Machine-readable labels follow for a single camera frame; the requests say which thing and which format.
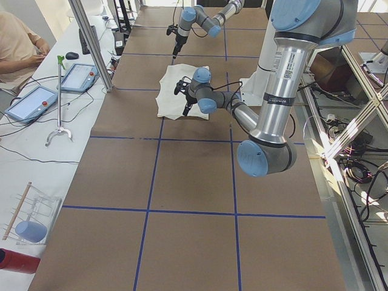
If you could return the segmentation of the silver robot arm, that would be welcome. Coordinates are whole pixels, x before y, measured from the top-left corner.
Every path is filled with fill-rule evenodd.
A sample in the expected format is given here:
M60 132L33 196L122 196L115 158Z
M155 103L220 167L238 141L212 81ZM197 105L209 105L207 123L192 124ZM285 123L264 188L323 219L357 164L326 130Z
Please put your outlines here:
M215 38L220 33L221 27L225 22L242 10L244 3L244 0L231 0L213 17L207 15L204 8L200 5L186 7L181 12L178 25L170 25L166 32L166 35L171 33L176 35L175 47L172 53L173 59L176 59L183 45L187 42L194 23L205 30L209 36Z
M288 170L296 151L284 136L307 58L314 49L337 47L355 36L356 1L275 1L269 18L276 50L259 113L237 93L223 93L210 85L206 68L195 70L188 83L180 81L175 93L186 97L185 113L194 104L202 113L226 109L248 133L237 150L240 168L253 177Z

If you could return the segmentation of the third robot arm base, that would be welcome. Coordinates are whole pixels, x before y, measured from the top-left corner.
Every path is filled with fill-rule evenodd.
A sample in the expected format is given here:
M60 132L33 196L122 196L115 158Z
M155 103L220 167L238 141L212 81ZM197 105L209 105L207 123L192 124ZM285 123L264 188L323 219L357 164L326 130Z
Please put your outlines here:
M370 75L387 72L387 42L378 53L361 52L359 56L363 60L361 67Z

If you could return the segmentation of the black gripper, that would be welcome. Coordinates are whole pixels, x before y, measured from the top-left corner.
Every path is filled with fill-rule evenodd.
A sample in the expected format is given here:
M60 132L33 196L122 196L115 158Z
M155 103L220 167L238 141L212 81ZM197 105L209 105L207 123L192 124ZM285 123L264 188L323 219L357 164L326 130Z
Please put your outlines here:
M187 39L188 39L188 31L178 29L176 32L176 39L175 39L176 45L172 53L173 59L176 59L179 53L179 49L183 47L183 45L187 42Z
M197 98L195 96L195 93L194 91L190 88L190 86L188 85L186 87L186 90L185 90L185 94L186 94L186 101L187 101L187 104L185 105L184 107L184 111L182 113L183 116L187 116L189 111L191 110L192 108L192 104L196 104L197 103Z

